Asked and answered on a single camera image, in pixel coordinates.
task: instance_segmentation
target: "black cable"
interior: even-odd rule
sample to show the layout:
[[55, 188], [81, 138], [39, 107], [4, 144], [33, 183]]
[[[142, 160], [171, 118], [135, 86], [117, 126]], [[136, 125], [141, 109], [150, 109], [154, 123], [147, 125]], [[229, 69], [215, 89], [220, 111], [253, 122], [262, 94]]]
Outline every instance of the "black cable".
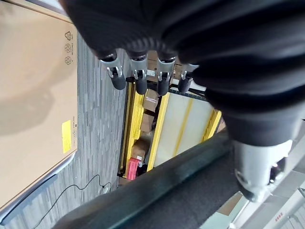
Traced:
[[110, 184], [110, 191], [111, 191], [111, 182], [107, 182], [106, 184], [101, 185], [101, 177], [100, 177], [99, 174], [96, 174], [94, 177], [92, 177], [91, 180], [90, 180], [90, 181], [86, 184], [86, 186], [83, 187], [83, 188], [80, 188], [80, 187], [78, 187], [78, 185], [75, 185], [75, 184], [70, 185], [70, 186], [66, 187], [66, 188], [61, 192], [61, 194], [57, 197], [57, 199], [55, 200], [55, 202], [52, 204], [51, 208], [47, 211], [46, 214], [44, 214], [44, 216], [39, 220], [39, 222], [37, 223], [37, 225], [36, 225], [35, 227], [33, 227], [33, 229], [36, 229], [36, 228], [40, 225], [40, 223], [41, 223], [41, 222], [43, 221], [43, 219], [48, 215], [48, 213], [52, 210], [52, 208], [55, 206], [55, 204], [57, 203], [57, 201], [59, 200], [59, 198], [63, 195], [63, 193], [64, 193], [67, 189], [69, 189], [69, 188], [75, 186], [75, 187], [78, 188], [79, 190], [84, 190], [84, 189], [91, 183], [91, 181], [92, 181], [94, 178], [96, 178], [96, 177], [99, 177], [99, 186], [101, 186], [102, 188], [106, 188], [106, 185], [107, 185], [107, 184]]

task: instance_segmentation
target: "yellow label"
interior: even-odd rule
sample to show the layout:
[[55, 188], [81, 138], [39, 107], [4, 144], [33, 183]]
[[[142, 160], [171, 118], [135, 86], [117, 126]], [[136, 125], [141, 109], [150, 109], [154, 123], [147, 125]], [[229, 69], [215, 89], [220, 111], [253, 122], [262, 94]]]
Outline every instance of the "yellow label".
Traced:
[[71, 149], [72, 140], [71, 140], [71, 120], [64, 122], [61, 125], [62, 133], [62, 148], [63, 153], [67, 153]]

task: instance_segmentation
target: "gray carpet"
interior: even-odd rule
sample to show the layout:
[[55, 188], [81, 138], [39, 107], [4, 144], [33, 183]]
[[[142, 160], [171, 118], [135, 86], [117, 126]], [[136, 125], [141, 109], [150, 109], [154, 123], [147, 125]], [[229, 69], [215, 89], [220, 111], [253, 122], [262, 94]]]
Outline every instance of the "gray carpet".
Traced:
[[[84, 187], [96, 174], [101, 183], [115, 188], [121, 148], [125, 90], [113, 88], [109, 77], [78, 36], [78, 151], [58, 179], [38, 195], [9, 225], [0, 229], [32, 229], [49, 210], [55, 199], [69, 185]], [[86, 203], [105, 190], [95, 178], [79, 191], [68, 189], [49, 212], [38, 229], [49, 229], [67, 212]]]

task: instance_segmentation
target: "cardboard box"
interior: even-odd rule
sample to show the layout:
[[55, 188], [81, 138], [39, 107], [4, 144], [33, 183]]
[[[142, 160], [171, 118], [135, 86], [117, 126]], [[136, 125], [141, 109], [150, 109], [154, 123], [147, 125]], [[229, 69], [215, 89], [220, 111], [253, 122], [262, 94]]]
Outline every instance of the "cardboard box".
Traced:
[[156, 107], [158, 105], [159, 95], [152, 89], [148, 89], [144, 101], [143, 101], [143, 108], [152, 112], [155, 112]]
[[77, 149], [77, 31], [22, 2], [0, 4], [0, 210]]
[[[153, 61], [157, 61], [157, 58], [158, 58], [158, 53], [157, 51], [153, 51], [153, 50], [150, 50], [148, 51], [148, 60], [153, 60]], [[176, 61], [175, 61], [176, 64], [179, 64], [179, 65], [182, 65], [178, 56], [176, 56]]]
[[144, 132], [150, 132], [152, 130], [154, 115], [151, 114], [143, 114], [141, 130]]
[[150, 143], [144, 139], [138, 139], [132, 146], [131, 157], [144, 161], [146, 154], [148, 153]]

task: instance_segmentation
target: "robotic hand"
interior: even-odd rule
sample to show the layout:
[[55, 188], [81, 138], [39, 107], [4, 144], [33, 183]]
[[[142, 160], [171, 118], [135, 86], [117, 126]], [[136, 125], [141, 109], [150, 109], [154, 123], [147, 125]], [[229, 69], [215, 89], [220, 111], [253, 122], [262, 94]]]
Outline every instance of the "robotic hand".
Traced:
[[251, 201], [262, 200], [268, 185], [280, 179], [304, 111], [305, 1], [61, 3], [87, 44], [107, 65], [117, 89], [125, 82], [121, 65], [114, 63], [116, 48], [125, 49], [134, 62], [133, 74], [141, 84], [137, 86], [141, 94], [146, 89], [147, 67], [139, 65], [145, 63], [146, 53], [136, 57], [131, 52], [157, 50], [160, 95], [167, 92], [176, 54], [191, 66], [183, 72], [181, 88], [185, 90], [191, 79], [207, 88], [206, 98], [222, 111], [234, 140], [241, 191]]

